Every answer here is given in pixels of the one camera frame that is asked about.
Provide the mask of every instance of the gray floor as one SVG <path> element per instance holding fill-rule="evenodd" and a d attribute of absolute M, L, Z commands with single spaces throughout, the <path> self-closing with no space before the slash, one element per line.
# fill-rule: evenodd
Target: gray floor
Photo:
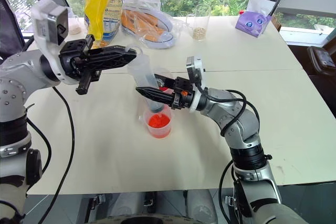
<path fill-rule="evenodd" d="M 281 186 L 280 193 L 284 204 L 296 211 L 310 224 L 336 223 L 336 184 Z M 218 190 L 210 189 L 217 211 L 218 223 L 226 223 L 218 205 Z M 46 224 L 75 224 L 83 197 L 93 195 L 60 195 L 52 211 L 46 218 Z M 30 195 L 26 200 L 25 212 L 28 213 L 24 224 L 36 224 L 50 204 L 52 195 Z M 185 216 L 182 191 L 162 191 L 157 195 L 157 212 L 166 215 Z"/>

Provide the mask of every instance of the black cable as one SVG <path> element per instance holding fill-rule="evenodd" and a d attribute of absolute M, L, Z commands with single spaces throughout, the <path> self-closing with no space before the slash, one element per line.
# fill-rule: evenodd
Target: black cable
<path fill-rule="evenodd" d="M 25 218 L 26 215 L 21 215 L 20 212 L 17 210 L 17 208 L 12 203 L 0 199 L 0 204 L 6 205 L 14 210 L 15 214 L 12 220 L 21 221 L 22 219 Z"/>
<path fill-rule="evenodd" d="M 227 172 L 227 170 L 229 169 L 230 165 L 233 163 L 233 161 L 231 160 L 224 168 L 224 171 L 222 173 L 221 176 L 221 180 L 219 181 L 219 188 L 218 188 L 218 201 L 219 201 L 219 207 L 221 208 L 222 214 L 227 222 L 227 224 L 230 224 L 231 221 L 229 219 L 229 217 L 226 215 L 224 207 L 223 207 L 223 202 L 222 202 L 222 186 L 223 186 L 223 180 L 225 177 L 225 174 Z"/>
<path fill-rule="evenodd" d="M 234 182 L 236 182 L 236 177 L 235 177 L 235 171 L 233 170 L 233 166 L 231 167 L 231 177 L 233 179 Z"/>
<path fill-rule="evenodd" d="M 243 102 L 243 105 L 244 105 L 244 103 L 247 103 L 247 104 L 252 108 L 253 112 L 254 112 L 255 115 L 256 115 L 256 118 L 257 118 L 258 123 L 259 123 L 259 129 L 258 129 L 258 131 L 260 130 L 260 117 L 259 117 L 259 113 L 258 113 L 256 107 L 255 107 L 252 103 L 250 103 L 249 101 L 247 101 L 246 98 L 245 98 L 245 99 L 244 99 L 244 98 L 219 99 L 219 98 L 212 97 L 211 95 L 209 95 L 205 90 L 202 89 L 202 87 L 200 86 L 199 83 L 195 83 L 195 85 L 196 85 L 197 89 L 199 90 L 199 92 L 200 92 L 202 95 L 204 95 L 205 97 L 207 97 L 207 98 L 208 98 L 209 100 L 211 100 L 211 101 L 214 101 L 214 102 L 220 102 L 220 103 L 222 103 L 222 102 Z M 241 97 L 243 97 L 243 96 L 242 96 L 243 94 L 242 94 L 241 92 L 239 92 L 239 91 L 232 90 L 232 93 L 237 93 L 237 94 L 239 94 Z"/>
<path fill-rule="evenodd" d="M 19 211 L 17 210 L 16 206 L 14 206 L 10 202 L 7 202 L 7 201 L 4 201 L 4 200 L 0 199 L 0 204 L 6 205 L 7 207 L 12 208 L 15 211 L 15 213 L 19 213 Z"/>
<path fill-rule="evenodd" d="M 237 91 L 237 90 L 232 90 L 232 89 L 228 89 L 227 91 L 228 91 L 228 92 L 231 92 L 231 93 L 239 94 L 239 95 L 242 97 L 242 99 L 243 99 L 243 105 L 241 106 L 242 108 L 239 110 L 238 114 L 237 114 L 237 115 L 236 115 L 230 122 L 228 122 L 228 123 L 224 126 L 224 128 L 222 128 L 222 130 L 220 131 L 220 135 L 221 135 L 221 136 L 224 136 L 224 134 L 225 134 L 225 132 L 227 131 L 227 129 L 230 128 L 231 125 L 233 125 L 235 122 L 238 121 L 238 119 L 239 119 L 240 116 L 243 114 L 243 112 L 244 112 L 244 110 L 245 110 L 245 108 L 246 108 L 246 102 L 247 102 L 247 101 L 246 101 L 246 97 L 244 96 L 243 93 L 241 93 L 241 92 L 239 92 L 239 91 Z"/>
<path fill-rule="evenodd" d="M 25 45 L 22 48 L 22 52 L 27 51 L 27 49 L 29 48 L 29 46 L 34 42 L 34 35 L 32 35 L 29 40 L 27 41 L 27 43 L 25 43 Z"/>
<path fill-rule="evenodd" d="M 46 136 L 44 136 L 43 132 L 29 118 L 27 118 L 27 123 L 40 135 L 40 137 L 43 139 L 43 141 L 45 142 L 45 144 L 47 146 L 47 149 L 48 149 L 47 162 L 42 169 L 42 172 L 44 173 L 46 171 L 46 169 L 48 168 L 48 165 L 49 165 L 50 160 L 51 160 L 51 146 L 50 146 L 50 143 L 49 143 L 48 139 L 46 138 Z"/>
<path fill-rule="evenodd" d="M 199 90 L 199 92 L 211 101 L 214 101 L 214 102 L 239 102 L 239 101 L 242 101 L 242 99 L 240 99 L 240 98 L 219 99 L 219 98 L 216 98 L 216 97 L 212 97 L 207 92 L 205 92 L 205 90 L 202 89 L 202 87 L 199 83 L 195 83 L 195 85 L 196 85 L 197 89 Z"/>
<path fill-rule="evenodd" d="M 71 110 L 70 110 L 70 107 L 69 107 L 69 104 L 67 102 L 67 100 L 65 100 L 65 98 L 63 97 L 63 95 L 55 88 L 53 87 L 53 90 L 58 94 L 58 96 L 62 99 L 62 101 L 64 102 L 65 106 L 67 107 L 67 111 L 68 111 L 68 115 L 69 115 L 69 120 L 70 120 L 70 126 L 71 126 L 71 138 L 72 138 L 72 141 L 71 141 L 71 153 L 70 153 L 70 158 L 69 158 L 69 162 L 68 162 L 68 165 L 67 165 L 67 168 L 63 174 L 63 177 L 57 187 L 57 190 L 56 190 L 56 193 L 54 195 L 54 197 L 52 198 L 51 200 L 51 203 L 48 207 L 48 209 L 46 210 L 46 212 L 44 213 L 44 215 L 42 216 L 42 218 L 40 219 L 40 221 L 38 222 L 38 224 L 42 224 L 43 221 L 45 220 L 45 218 L 47 217 L 47 215 L 49 214 L 49 212 L 51 211 L 56 199 L 57 199 L 57 196 L 61 190 L 61 187 L 63 185 L 63 182 L 69 172 L 69 169 L 70 169 L 70 166 L 71 166 L 71 163 L 72 163 L 72 159 L 73 159 L 73 154 L 75 152 L 75 127 L 74 127 L 74 121 L 72 119 L 72 115 L 71 115 Z"/>

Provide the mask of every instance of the plastic bag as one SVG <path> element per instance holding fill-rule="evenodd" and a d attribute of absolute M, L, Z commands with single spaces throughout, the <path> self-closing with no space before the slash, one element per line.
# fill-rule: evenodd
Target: plastic bag
<path fill-rule="evenodd" d="M 85 26 L 93 34 L 93 47 L 107 46 L 116 35 L 121 17 L 122 0 L 86 0 Z"/>
<path fill-rule="evenodd" d="M 246 12 L 238 18 L 236 28 L 254 37 L 259 37 L 271 20 L 269 13 L 274 5 L 275 2 L 269 0 L 249 0 Z"/>
<path fill-rule="evenodd" d="M 121 12 L 122 31 L 134 36 L 149 48 L 175 45 L 183 22 L 154 9 L 141 0 L 124 0 Z"/>

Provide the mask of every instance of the robotic arm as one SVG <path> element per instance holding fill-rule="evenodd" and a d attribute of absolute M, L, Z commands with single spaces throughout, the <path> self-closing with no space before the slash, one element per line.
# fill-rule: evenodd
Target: robotic arm
<path fill-rule="evenodd" d="M 202 89 L 204 87 L 203 67 L 200 59 L 187 59 L 189 80 L 177 77 L 175 80 L 156 75 L 158 83 L 173 89 L 166 94 L 151 87 L 137 87 L 136 90 L 151 100 L 168 104 L 172 109 L 189 108 L 200 111 L 219 126 L 230 148 L 234 181 L 234 197 L 229 204 L 239 212 L 245 223 L 306 223 L 294 211 L 281 204 L 281 196 L 275 183 L 268 159 L 259 137 L 258 115 L 245 109 L 246 98 L 237 91 Z M 240 93 L 243 99 L 232 93 Z"/>
<path fill-rule="evenodd" d="M 3 223 L 20 222 L 27 188 L 42 176 L 40 152 L 30 148 L 31 135 L 27 131 L 24 107 L 28 97 L 38 89 L 61 82 L 77 84 L 77 93 L 86 94 L 90 83 L 99 80 L 102 70 L 123 67 L 137 56 L 134 50 L 126 51 L 122 46 L 90 49 L 92 35 L 65 42 L 67 9 L 51 0 L 40 0 L 31 11 L 34 39 L 40 50 L 12 55 L 0 65 L 0 220 Z"/>

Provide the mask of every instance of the orange food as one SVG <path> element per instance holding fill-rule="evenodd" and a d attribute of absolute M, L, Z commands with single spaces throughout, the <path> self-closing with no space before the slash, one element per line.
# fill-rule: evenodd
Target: orange food
<path fill-rule="evenodd" d="M 169 124 L 170 119 L 165 114 L 155 114 L 148 122 L 148 125 L 153 128 L 162 128 Z"/>
<path fill-rule="evenodd" d="M 149 41 L 157 41 L 164 29 L 157 26 L 158 19 L 150 14 L 123 10 L 121 24 Z"/>

